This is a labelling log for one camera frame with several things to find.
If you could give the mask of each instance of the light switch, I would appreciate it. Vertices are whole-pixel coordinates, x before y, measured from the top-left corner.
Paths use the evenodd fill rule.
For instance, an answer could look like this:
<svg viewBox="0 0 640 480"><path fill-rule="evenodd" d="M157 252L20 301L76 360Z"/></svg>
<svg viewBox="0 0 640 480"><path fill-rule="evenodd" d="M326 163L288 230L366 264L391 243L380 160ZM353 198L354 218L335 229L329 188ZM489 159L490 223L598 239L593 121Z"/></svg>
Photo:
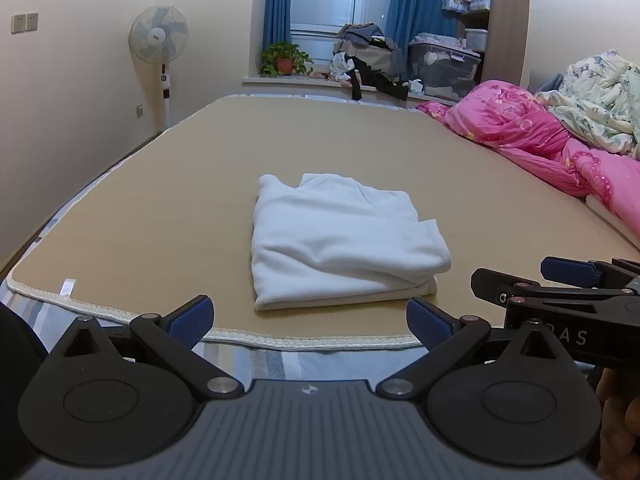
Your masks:
<svg viewBox="0 0 640 480"><path fill-rule="evenodd" d="M24 28L25 31L38 30L38 13L30 12L27 14L27 25Z"/></svg>
<svg viewBox="0 0 640 480"><path fill-rule="evenodd" d="M16 14L11 18L11 33L18 34L24 32L25 22L27 21L26 14Z"/></svg>

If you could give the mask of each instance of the finger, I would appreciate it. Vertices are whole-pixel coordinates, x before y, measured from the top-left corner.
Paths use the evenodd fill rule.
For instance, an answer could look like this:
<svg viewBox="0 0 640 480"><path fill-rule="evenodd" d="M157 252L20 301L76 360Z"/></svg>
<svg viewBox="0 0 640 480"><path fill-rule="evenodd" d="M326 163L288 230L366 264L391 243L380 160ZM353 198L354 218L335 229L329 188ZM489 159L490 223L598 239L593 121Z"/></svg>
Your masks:
<svg viewBox="0 0 640 480"><path fill-rule="evenodd" d="M605 438L600 439L600 458L615 480L636 480L640 474L640 458L635 453L620 456Z"/></svg>
<svg viewBox="0 0 640 480"><path fill-rule="evenodd" d="M601 436L619 456L630 453L636 444L635 436L625 423L625 405L617 396L609 397L604 403Z"/></svg>
<svg viewBox="0 0 640 480"><path fill-rule="evenodd" d="M610 396L616 393L617 389L617 377L615 370L604 368L602 371L602 377L596 388L596 394L600 399L600 402L609 399Z"/></svg>
<svg viewBox="0 0 640 480"><path fill-rule="evenodd" d="M625 425L631 433L640 436L640 397L632 400L626 409Z"/></svg>
<svg viewBox="0 0 640 480"><path fill-rule="evenodd" d="M602 478L602 480L615 480L615 478L613 478L613 476L611 475L609 470L606 468L602 460L600 460L600 463L598 464L596 473L600 478Z"/></svg>

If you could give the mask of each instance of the striped bed sheet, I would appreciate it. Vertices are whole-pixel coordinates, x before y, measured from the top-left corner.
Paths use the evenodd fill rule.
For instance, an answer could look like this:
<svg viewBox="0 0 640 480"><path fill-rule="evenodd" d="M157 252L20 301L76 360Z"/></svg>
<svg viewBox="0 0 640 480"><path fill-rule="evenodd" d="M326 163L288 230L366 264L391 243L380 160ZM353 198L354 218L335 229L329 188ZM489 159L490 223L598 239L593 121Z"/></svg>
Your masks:
<svg viewBox="0 0 640 480"><path fill-rule="evenodd" d="M277 97L337 100L356 104L353 101L326 96L278 95ZM388 105L360 104L398 109ZM38 244L42 239L42 235L49 231L75 202L97 186L115 168L117 166L98 177L63 206L47 223L33 244ZM29 324L49 351L78 315L60 306L15 294L8 289L6 280L0 284L0 301ZM103 319L100 320L100 323L103 326L117 324ZM425 348L375 351L281 352L210 342L198 343L193 351L236 377L246 388L249 387L253 379L294 381L367 380L370 386L375 388L376 384L382 379L397 372L427 352Z"/></svg>

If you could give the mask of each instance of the human hand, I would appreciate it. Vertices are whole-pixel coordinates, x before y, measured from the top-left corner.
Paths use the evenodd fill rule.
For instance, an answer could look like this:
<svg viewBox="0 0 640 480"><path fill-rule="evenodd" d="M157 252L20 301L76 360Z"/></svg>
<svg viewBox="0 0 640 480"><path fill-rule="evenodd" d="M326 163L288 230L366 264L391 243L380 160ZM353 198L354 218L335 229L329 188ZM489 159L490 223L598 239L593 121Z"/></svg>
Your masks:
<svg viewBox="0 0 640 480"><path fill-rule="evenodd" d="M605 369L596 390L604 401L598 474L606 480L640 478L640 457L634 450L636 436L640 435L640 397L625 400L625 385L621 383L627 377L628 372Z"/></svg>

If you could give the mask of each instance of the fan blade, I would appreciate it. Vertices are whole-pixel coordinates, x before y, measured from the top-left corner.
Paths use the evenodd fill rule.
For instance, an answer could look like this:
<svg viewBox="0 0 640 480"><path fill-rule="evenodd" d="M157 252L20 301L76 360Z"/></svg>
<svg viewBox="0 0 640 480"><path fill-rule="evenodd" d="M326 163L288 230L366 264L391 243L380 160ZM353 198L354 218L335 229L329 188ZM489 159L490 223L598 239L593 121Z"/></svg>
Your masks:
<svg viewBox="0 0 640 480"><path fill-rule="evenodd" d="M140 22L136 23L136 30L133 32L140 38L146 38L146 35L149 33L148 29Z"/></svg>
<svg viewBox="0 0 640 480"><path fill-rule="evenodd" d="M167 36L162 44L162 59L165 61L171 60L175 56L175 43Z"/></svg>
<svg viewBox="0 0 640 480"><path fill-rule="evenodd" d="M154 17L151 20L151 28L159 27L168 12L169 9L167 9L166 7L160 7L158 10L156 10Z"/></svg>
<svg viewBox="0 0 640 480"><path fill-rule="evenodd" d="M140 49L140 56L149 59L158 51L158 48L160 47L157 45L147 45L145 48Z"/></svg>
<svg viewBox="0 0 640 480"><path fill-rule="evenodd" d="M172 22L163 25L164 31L169 35L171 32L181 32L183 34L187 33L187 24L184 22Z"/></svg>

